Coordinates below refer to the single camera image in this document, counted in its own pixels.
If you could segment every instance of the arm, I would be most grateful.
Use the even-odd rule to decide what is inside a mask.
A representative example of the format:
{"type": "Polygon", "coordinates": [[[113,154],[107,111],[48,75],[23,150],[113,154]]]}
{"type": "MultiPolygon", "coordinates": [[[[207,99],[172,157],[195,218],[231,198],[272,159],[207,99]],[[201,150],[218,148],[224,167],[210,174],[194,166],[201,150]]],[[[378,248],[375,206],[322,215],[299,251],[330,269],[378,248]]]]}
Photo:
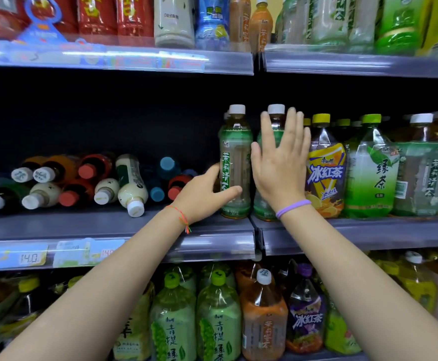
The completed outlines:
{"type": "MultiPolygon", "coordinates": [[[[289,109],[276,148],[270,119],[261,115],[263,150],[252,144],[256,186],[274,211],[305,200],[311,133],[289,109]]],[[[311,205],[281,221],[318,271],[362,349],[375,361],[438,359],[438,322],[311,205]]]]}
{"type": "MultiPolygon", "coordinates": [[[[206,218],[241,193],[239,186],[214,194],[219,164],[191,180],[172,206],[190,224],[206,218]]],[[[0,361],[105,360],[149,279],[185,225],[165,208],[73,288],[66,291],[2,353],[0,361]]]]}

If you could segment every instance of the purple bottle cap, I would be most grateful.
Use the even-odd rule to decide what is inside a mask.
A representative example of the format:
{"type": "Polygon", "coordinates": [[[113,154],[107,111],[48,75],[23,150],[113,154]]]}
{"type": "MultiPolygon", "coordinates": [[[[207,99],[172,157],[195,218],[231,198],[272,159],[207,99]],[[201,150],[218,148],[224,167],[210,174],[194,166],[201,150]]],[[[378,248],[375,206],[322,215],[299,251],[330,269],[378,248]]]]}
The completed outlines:
{"type": "Polygon", "coordinates": [[[297,265],[297,272],[300,273],[304,277],[312,276],[312,266],[308,263],[300,263],[297,265]]]}

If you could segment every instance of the finger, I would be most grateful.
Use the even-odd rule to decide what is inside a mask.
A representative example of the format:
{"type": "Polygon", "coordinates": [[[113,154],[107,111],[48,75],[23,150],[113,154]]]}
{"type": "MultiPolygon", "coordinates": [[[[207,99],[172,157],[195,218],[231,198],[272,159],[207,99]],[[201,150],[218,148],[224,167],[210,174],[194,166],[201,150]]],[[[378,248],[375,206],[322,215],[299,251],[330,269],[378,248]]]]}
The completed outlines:
{"type": "Polygon", "coordinates": [[[309,155],[309,148],[311,147],[311,129],[309,127],[304,128],[303,145],[301,147],[301,162],[307,165],[307,157],[309,155]]]}
{"type": "Polygon", "coordinates": [[[227,190],[214,194],[214,197],[217,200],[217,206],[222,207],[232,199],[238,197],[240,194],[242,194],[242,188],[240,186],[232,186],[227,190]]]}
{"type": "Polygon", "coordinates": [[[301,155],[304,139],[304,114],[298,112],[296,114],[296,139],[294,140],[294,152],[298,156],[301,155]]]}
{"type": "Polygon", "coordinates": [[[286,117],[286,126],[284,127],[284,135],[280,141],[279,147],[282,150],[290,152],[294,148],[294,141],[296,140],[296,109],[289,108],[286,117]]]}
{"type": "Polygon", "coordinates": [[[212,166],[210,166],[207,171],[205,171],[204,176],[207,177],[208,181],[210,181],[210,182],[212,182],[212,184],[214,184],[214,182],[216,181],[217,175],[219,175],[219,171],[220,171],[220,163],[217,162],[217,163],[213,164],[212,166]]]}
{"type": "Polygon", "coordinates": [[[267,112],[261,113],[261,136],[262,154],[264,156],[272,154],[276,149],[276,139],[274,138],[271,119],[267,112]]]}
{"type": "Polygon", "coordinates": [[[254,174],[254,172],[259,173],[261,169],[261,162],[262,162],[261,147],[259,147],[259,144],[257,142],[252,142],[251,144],[252,174],[254,174]]]}

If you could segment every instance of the left hand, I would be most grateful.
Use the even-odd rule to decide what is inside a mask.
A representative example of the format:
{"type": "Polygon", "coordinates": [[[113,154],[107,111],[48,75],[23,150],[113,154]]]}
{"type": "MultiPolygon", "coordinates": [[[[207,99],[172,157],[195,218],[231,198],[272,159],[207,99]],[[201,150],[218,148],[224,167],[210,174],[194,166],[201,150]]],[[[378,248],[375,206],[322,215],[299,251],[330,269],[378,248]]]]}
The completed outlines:
{"type": "Polygon", "coordinates": [[[189,224],[209,217],[242,193],[240,186],[214,193],[214,182],[219,171],[220,165],[216,163],[205,174],[194,177],[171,204],[184,213],[189,224]]]}

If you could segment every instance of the forearm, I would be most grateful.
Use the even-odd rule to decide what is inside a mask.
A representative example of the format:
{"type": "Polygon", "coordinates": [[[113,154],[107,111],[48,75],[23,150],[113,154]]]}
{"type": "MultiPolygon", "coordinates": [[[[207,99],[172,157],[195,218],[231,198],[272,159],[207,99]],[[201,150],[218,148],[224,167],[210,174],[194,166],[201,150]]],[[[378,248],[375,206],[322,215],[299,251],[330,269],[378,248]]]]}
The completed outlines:
{"type": "Polygon", "coordinates": [[[438,359],[438,322],[311,205],[281,220],[371,359],[438,359]]]}
{"type": "Polygon", "coordinates": [[[184,230],[166,208],[66,291],[0,354],[0,361],[105,359],[168,249],[184,230]]]}

